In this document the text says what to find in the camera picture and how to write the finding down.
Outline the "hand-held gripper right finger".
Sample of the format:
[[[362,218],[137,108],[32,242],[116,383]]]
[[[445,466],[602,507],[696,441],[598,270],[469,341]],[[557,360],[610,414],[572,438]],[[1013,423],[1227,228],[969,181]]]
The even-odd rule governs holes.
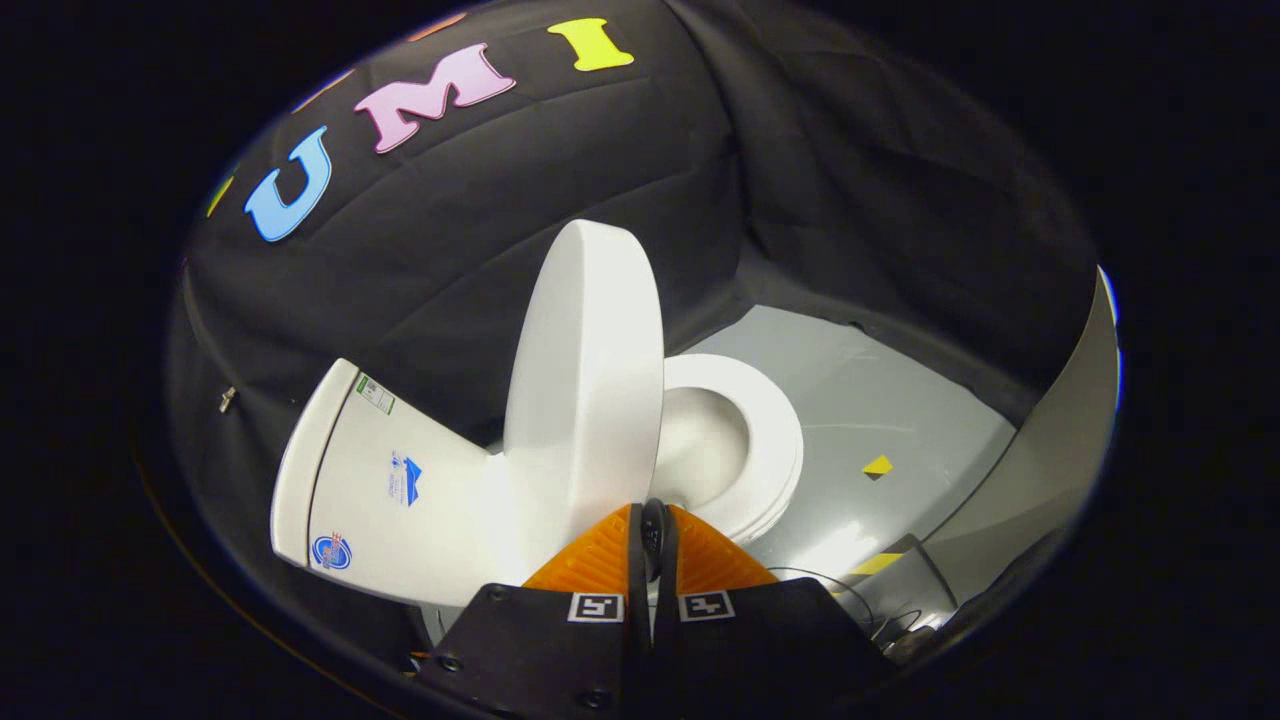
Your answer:
[[[829,591],[780,580],[682,509],[645,506],[658,596],[645,656],[649,719],[832,719],[892,675]]]

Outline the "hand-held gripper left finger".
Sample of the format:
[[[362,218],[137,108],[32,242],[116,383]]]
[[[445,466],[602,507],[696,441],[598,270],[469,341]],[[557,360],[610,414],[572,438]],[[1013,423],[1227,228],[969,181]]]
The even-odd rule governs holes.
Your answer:
[[[483,585],[417,680],[480,719],[632,719],[652,650],[643,506],[625,505],[524,584]]]

